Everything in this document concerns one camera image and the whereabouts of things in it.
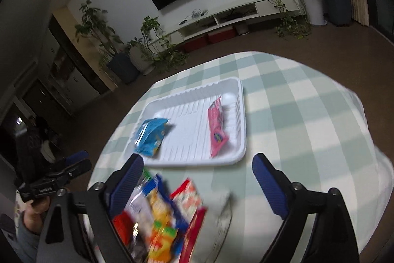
dark blue flower pot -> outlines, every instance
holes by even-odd
[[[131,83],[139,75],[139,70],[125,53],[116,54],[107,64],[107,67],[125,84]]]
[[[328,20],[334,25],[349,25],[351,22],[351,0],[324,0],[328,10]]]

red snack package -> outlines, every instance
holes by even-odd
[[[129,244],[130,236],[133,234],[133,221],[129,218],[127,213],[123,211],[121,214],[112,219],[115,230],[118,232],[120,239],[124,245]]]
[[[193,182],[188,178],[170,195],[170,199],[178,205],[181,214],[188,223],[192,220],[196,210],[202,205],[201,197],[198,195]]]
[[[194,244],[196,244],[198,233],[200,233],[202,222],[204,221],[206,211],[206,207],[200,207],[194,213],[193,219],[190,222],[189,228],[185,234],[182,252],[179,257],[179,263],[189,263]]]
[[[220,97],[208,108],[208,121],[211,130],[211,157],[215,157],[229,140],[223,131],[223,110]]]

person's hand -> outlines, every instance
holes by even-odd
[[[40,215],[48,211],[50,198],[46,196],[34,201],[28,201],[26,204],[27,207],[23,215],[23,224],[30,232],[40,234],[43,228],[43,221]]]
[[[28,211],[31,214],[40,215],[48,211],[50,205],[50,198],[49,196],[46,196],[36,200],[28,201],[26,204],[27,204],[26,211]]]

brown floor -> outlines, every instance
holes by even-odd
[[[252,32],[190,53],[186,65],[165,74],[155,71],[121,86],[114,93],[80,111],[65,133],[67,153],[85,149],[95,164],[100,152],[122,118],[156,81],[183,69],[228,54],[266,52],[304,63],[350,88],[364,104],[369,129],[377,145],[394,160],[394,47],[375,30],[353,23],[350,27],[314,28],[308,39],[280,39],[272,29]],[[72,182],[73,189],[86,188],[89,175]],[[392,197],[375,234],[361,254],[372,262],[394,232]]]

red storage box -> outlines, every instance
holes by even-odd
[[[191,51],[197,50],[207,45],[208,45],[208,40],[206,38],[206,34],[204,34],[202,36],[198,36],[186,41],[185,43],[182,44],[182,47],[185,50],[185,52],[189,53]]]
[[[211,43],[218,43],[222,40],[233,38],[237,35],[237,32],[233,26],[226,26],[223,28],[216,29],[208,33],[208,39]]]

